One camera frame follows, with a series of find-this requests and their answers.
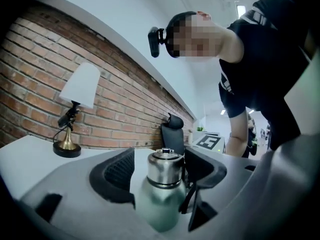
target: white table lamp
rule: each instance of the white table lamp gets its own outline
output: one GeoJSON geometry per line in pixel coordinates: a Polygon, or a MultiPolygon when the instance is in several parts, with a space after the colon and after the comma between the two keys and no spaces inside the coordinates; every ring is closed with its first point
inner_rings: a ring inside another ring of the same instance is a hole
{"type": "Polygon", "coordinates": [[[77,108],[78,106],[89,109],[94,107],[99,78],[99,69],[94,65],[85,62],[75,70],[63,87],[59,97],[65,101],[71,102],[73,106],[58,120],[60,128],[67,128],[65,137],[62,141],[55,141],[55,138],[53,138],[53,151],[58,156],[65,158],[80,156],[81,147],[71,140],[73,123],[76,119],[76,114],[79,111],[77,108]]]}

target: lamp cord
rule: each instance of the lamp cord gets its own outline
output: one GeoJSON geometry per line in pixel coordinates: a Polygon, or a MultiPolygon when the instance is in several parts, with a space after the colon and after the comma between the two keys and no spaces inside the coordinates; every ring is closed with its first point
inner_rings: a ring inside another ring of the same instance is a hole
{"type": "Polygon", "coordinates": [[[68,125],[66,125],[64,128],[62,128],[60,131],[58,131],[54,136],[53,136],[53,143],[55,143],[55,138],[56,136],[61,133],[64,129],[66,129],[68,127],[68,125]]]}

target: chair backrest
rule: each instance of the chair backrest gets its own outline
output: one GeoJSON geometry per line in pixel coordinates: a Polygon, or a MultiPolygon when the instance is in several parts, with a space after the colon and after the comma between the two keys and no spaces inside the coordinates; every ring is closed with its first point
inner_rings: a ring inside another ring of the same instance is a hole
{"type": "Polygon", "coordinates": [[[168,122],[161,124],[162,146],[174,150],[175,153],[183,155],[185,153],[184,145],[184,121],[169,113],[168,122]]]}

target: green water bottle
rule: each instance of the green water bottle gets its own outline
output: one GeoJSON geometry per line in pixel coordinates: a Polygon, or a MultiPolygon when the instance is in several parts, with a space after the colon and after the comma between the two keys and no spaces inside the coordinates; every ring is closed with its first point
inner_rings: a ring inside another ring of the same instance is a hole
{"type": "Polygon", "coordinates": [[[179,220],[179,207],[186,198],[182,181],[184,159],[162,148],[147,158],[148,173],[135,200],[135,209],[158,232],[172,229],[179,220]]]}

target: brick wall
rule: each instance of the brick wall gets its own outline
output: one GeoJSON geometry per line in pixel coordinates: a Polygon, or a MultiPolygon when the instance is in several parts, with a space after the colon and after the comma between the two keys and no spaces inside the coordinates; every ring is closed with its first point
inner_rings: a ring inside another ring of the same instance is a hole
{"type": "Polygon", "coordinates": [[[168,113],[183,119],[187,138],[192,117],[145,70],[80,22],[34,3],[12,24],[0,51],[1,146],[25,135],[52,140],[58,119],[71,107],[59,93],[82,62],[95,65],[101,77],[94,108],[77,115],[76,143],[159,148],[168,113]]]}

